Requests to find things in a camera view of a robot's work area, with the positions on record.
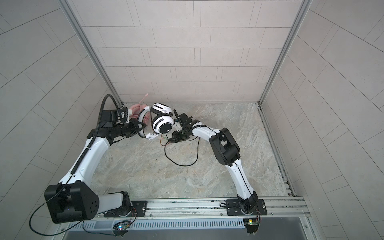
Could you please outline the pink headphones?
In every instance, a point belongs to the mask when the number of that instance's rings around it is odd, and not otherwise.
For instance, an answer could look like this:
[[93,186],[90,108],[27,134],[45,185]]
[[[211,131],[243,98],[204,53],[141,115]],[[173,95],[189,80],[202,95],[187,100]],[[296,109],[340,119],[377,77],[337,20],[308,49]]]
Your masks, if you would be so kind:
[[135,104],[135,105],[132,105],[131,107],[129,107],[129,113],[130,113],[130,117],[129,119],[138,119],[139,118],[139,114],[141,113],[142,110],[145,109],[145,107],[147,107],[146,104],[142,104],[142,101],[148,96],[149,94],[146,94],[140,101],[138,104]]

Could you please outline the white black headphones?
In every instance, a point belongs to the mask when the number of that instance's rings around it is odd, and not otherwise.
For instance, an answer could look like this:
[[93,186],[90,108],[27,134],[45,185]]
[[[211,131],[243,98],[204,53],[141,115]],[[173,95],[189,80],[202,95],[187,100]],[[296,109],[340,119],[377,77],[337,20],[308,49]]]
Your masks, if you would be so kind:
[[[150,114],[151,118],[151,128],[153,130],[152,133],[148,133],[145,135],[144,128],[146,124],[144,123],[144,117],[146,114]],[[147,106],[138,116],[138,127],[137,130],[138,135],[141,138],[145,138],[147,140],[152,140],[156,138],[158,135],[168,133],[174,125],[173,113],[169,106],[155,103],[152,106]]]

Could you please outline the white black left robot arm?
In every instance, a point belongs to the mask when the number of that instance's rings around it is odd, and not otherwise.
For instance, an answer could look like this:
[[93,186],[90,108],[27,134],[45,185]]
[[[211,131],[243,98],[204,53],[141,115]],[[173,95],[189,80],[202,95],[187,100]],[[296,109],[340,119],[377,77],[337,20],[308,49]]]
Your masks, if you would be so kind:
[[103,111],[99,128],[88,134],[86,145],[70,171],[58,184],[47,187],[44,197],[55,224],[91,220],[106,212],[126,217],[132,212],[127,192],[97,195],[90,188],[94,172],[114,139],[130,138],[137,133],[138,122],[131,115],[132,110],[126,107]]

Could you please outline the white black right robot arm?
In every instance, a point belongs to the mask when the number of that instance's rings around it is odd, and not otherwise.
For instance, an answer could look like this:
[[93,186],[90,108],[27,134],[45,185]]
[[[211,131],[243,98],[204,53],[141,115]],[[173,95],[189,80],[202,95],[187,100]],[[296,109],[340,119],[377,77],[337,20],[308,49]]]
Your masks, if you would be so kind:
[[198,120],[193,120],[185,113],[179,115],[175,112],[175,115],[175,121],[181,126],[181,130],[173,132],[170,142],[186,141],[190,136],[208,141],[218,162],[230,173],[243,213],[246,215],[257,213],[259,198],[246,177],[242,167],[240,147],[230,131],[226,128],[221,130],[210,128]]

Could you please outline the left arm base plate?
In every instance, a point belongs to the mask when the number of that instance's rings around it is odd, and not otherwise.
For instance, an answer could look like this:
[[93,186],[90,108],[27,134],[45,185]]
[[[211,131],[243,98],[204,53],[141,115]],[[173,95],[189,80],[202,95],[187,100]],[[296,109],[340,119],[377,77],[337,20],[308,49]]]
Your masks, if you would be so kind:
[[145,216],[148,202],[131,201],[128,206],[122,206],[118,209],[108,210],[103,213],[105,218],[141,218]]

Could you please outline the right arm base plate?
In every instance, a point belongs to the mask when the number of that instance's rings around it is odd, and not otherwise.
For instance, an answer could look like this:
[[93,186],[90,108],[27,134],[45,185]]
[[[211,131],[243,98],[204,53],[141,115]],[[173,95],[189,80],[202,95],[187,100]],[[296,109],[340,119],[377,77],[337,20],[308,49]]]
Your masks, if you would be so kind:
[[256,202],[229,199],[220,203],[220,207],[226,209],[228,216],[266,216],[268,214],[263,199],[258,199]]

